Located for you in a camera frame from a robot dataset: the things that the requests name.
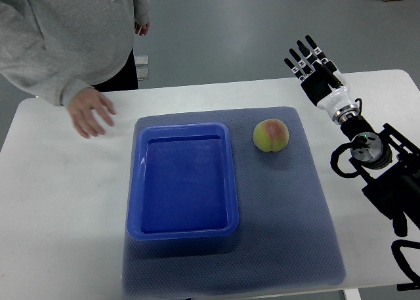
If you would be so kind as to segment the person's hand on table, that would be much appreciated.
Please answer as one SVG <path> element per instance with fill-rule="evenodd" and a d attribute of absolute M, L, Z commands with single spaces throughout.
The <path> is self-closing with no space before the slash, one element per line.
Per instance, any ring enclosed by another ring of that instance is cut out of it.
<path fill-rule="evenodd" d="M 85 88 L 76 94 L 67 105 L 67 111 L 75 130 L 84 139 L 106 133 L 96 119 L 96 114 L 106 125 L 114 126 L 112 116 L 116 115 L 116 111 L 112 101 L 92 87 Z"/>

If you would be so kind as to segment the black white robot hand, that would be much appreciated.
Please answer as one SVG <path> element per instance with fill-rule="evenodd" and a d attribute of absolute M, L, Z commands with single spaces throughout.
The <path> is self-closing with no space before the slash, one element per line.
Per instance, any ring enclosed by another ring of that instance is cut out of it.
<path fill-rule="evenodd" d="M 310 35 L 305 40 L 297 41 L 297 50 L 290 48 L 291 58 L 285 58 L 284 62 L 299 80 L 309 101 L 325 110 L 336 123 L 340 117 L 358 115 L 360 104 L 350 98 L 348 83 L 338 67 Z"/>

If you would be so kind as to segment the person's far hand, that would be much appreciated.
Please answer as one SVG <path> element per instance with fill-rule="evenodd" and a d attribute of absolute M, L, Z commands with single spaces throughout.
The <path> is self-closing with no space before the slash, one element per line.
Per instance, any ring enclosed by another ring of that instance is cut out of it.
<path fill-rule="evenodd" d="M 134 32 L 136 35 L 145 36 L 147 35 L 149 29 L 150 29 L 150 22 L 147 22 L 145 24 L 140 24 L 138 22 L 135 22 Z"/>

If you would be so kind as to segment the grey sweatshirt sleeve forearm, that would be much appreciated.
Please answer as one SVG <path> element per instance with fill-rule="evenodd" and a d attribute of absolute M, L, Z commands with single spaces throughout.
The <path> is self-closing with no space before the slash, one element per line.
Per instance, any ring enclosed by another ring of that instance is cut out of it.
<path fill-rule="evenodd" d="M 25 0 L 1 0 L 1 74 L 19 89 L 54 106 L 68 106 L 92 87 L 64 70 L 26 18 Z"/>

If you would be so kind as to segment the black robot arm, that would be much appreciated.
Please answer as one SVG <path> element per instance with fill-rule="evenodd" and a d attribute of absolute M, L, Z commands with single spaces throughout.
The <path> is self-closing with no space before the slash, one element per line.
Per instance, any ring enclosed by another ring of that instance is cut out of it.
<path fill-rule="evenodd" d="M 388 123 L 375 132 L 360 105 L 341 108 L 333 121 L 349 142 L 332 152 L 332 170 L 345 179 L 363 178 L 364 196 L 392 221 L 397 236 L 407 236 L 407 219 L 419 226 L 419 148 Z"/>

